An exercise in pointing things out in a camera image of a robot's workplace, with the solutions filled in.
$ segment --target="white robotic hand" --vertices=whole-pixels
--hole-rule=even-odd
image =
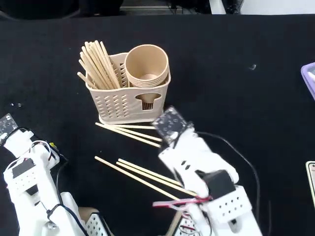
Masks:
[[[244,188],[235,185],[235,168],[210,150],[193,125],[170,107],[153,126],[168,143],[159,154],[161,161],[186,190],[209,197],[187,205],[200,236],[261,236]]]

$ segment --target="perforated plastic panel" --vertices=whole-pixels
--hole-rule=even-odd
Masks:
[[[92,214],[86,223],[86,229],[90,236],[110,236],[105,229],[98,214]]]
[[[222,224],[251,211],[252,205],[244,188],[236,186],[235,191],[209,202],[208,208],[211,219]]]
[[[33,168],[14,178],[12,180],[12,184],[10,185],[10,190],[19,195],[36,185],[36,178],[36,166],[34,166]]]

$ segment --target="black cloth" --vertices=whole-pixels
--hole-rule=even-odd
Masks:
[[[103,40],[110,54],[159,45],[168,53],[172,74],[166,104],[196,130],[227,138],[257,168],[262,232],[268,230],[271,201],[272,235],[313,235],[305,162],[315,159],[315,102],[300,68],[315,61],[314,20],[314,15],[197,15],[1,22],[0,117],[11,113],[20,126],[58,146],[70,159],[61,191],[71,192],[79,206],[99,209],[116,236],[164,234],[174,211],[154,209],[152,202],[169,199],[94,160],[123,158],[171,177],[157,148],[95,126],[96,108],[76,75],[82,71],[84,41]],[[255,207],[250,168],[224,143],[205,140],[236,168]],[[1,148],[0,171],[12,160]],[[5,187],[1,178],[0,235],[16,235]]]

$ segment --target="paper cup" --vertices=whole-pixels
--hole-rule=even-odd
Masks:
[[[126,76],[134,87],[152,88],[160,85],[167,77],[168,68],[165,51],[151,44],[133,48],[125,58]]]

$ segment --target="black cable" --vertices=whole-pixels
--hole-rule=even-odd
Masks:
[[[66,161],[59,167],[58,172],[57,172],[57,177],[56,177],[56,191],[57,191],[57,196],[58,196],[59,202],[61,204],[63,204],[63,199],[62,199],[61,194],[59,192],[59,174],[65,168],[65,166],[67,164],[68,164],[68,162]]]
[[[84,233],[85,236],[89,236],[88,232],[84,229],[84,227],[82,226],[82,224],[80,223],[78,217],[76,216],[76,214],[68,207],[66,207],[63,204],[57,204],[55,205],[51,210],[47,211],[47,218],[50,220],[50,216],[54,213],[54,211],[57,209],[57,207],[63,207],[75,220],[75,222],[78,224],[79,228],[82,230],[82,232]]]
[[[257,173],[257,170],[255,169],[255,167],[252,165],[251,162],[249,162],[249,160],[247,160],[245,158],[245,156],[243,156],[229,141],[227,141],[225,138],[219,136],[219,135],[216,135],[216,134],[211,134],[211,133],[208,133],[208,132],[196,132],[197,134],[201,134],[201,135],[207,135],[207,136],[210,136],[212,138],[215,138],[215,139],[220,139],[222,141],[224,141],[227,145],[230,146],[230,148],[232,148],[240,157],[242,157],[242,159],[250,166],[250,168],[252,169],[252,172],[255,176],[255,180],[256,180],[256,186],[257,186],[257,190],[256,190],[256,194],[257,194],[257,197],[256,197],[256,221],[257,223],[259,223],[259,208],[260,208],[260,181],[259,181],[259,176],[258,176],[258,173]]]
[[[271,201],[268,201],[268,211],[269,211],[269,228],[268,228],[268,234],[267,236],[271,235],[271,229],[272,229],[272,219],[271,219]]]

